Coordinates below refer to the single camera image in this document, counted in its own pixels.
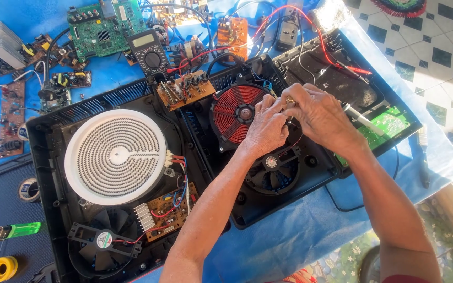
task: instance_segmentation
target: cooling fan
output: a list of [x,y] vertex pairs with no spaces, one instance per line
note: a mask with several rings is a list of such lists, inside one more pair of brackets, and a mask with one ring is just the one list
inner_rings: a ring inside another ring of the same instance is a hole
[[269,92],[238,74],[236,82],[216,95],[209,118],[219,139],[219,151],[235,149],[246,138],[255,116],[255,104]]
[[110,110],[74,133],[64,170],[80,197],[120,205],[151,192],[164,173],[166,155],[164,134],[152,119],[133,110]]
[[142,242],[135,242],[138,235],[135,219],[125,210],[115,208],[102,210],[87,226],[73,223],[67,237],[71,240],[69,258],[76,270],[85,277],[102,279],[114,275],[137,257]]
[[287,146],[266,154],[251,166],[245,181],[263,194],[282,194],[290,190],[299,176],[298,146]]

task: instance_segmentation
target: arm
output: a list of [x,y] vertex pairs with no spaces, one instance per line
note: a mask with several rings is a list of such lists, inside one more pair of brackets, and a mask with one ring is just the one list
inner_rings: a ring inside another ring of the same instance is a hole
[[285,114],[300,121],[305,135],[347,160],[363,193],[371,225],[381,241],[381,279],[412,275],[441,282],[436,256],[417,210],[381,167],[367,140],[330,94],[311,84],[294,84],[282,94],[298,106]]
[[281,100],[265,95],[255,105],[255,118],[246,139],[223,171],[193,207],[167,256],[161,283],[201,282],[204,259],[230,216],[244,177],[255,160],[279,146],[289,134]]

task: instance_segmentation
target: red copper wire coil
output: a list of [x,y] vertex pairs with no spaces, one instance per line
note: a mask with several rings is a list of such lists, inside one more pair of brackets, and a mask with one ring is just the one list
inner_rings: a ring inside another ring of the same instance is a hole
[[214,123],[221,135],[232,143],[240,144],[246,138],[249,125],[240,123],[235,111],[243,104],[254,106],[265,94],[262,88],[246,85],[231,87],[223,92],[213,110]]

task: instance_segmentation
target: tv main board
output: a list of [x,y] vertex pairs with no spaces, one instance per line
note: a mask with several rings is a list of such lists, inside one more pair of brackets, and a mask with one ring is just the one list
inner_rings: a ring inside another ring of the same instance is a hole
[[67,21],[79,62],[128,50],[125,38],[147,29],[137,0],[99,0],[70,7]]

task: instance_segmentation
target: green lighter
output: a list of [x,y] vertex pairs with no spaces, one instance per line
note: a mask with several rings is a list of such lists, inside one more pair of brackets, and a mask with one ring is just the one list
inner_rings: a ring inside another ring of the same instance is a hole
[[14,224],[0,226],[0,241],[25,235],[36,234],[41,227],[41,222]]

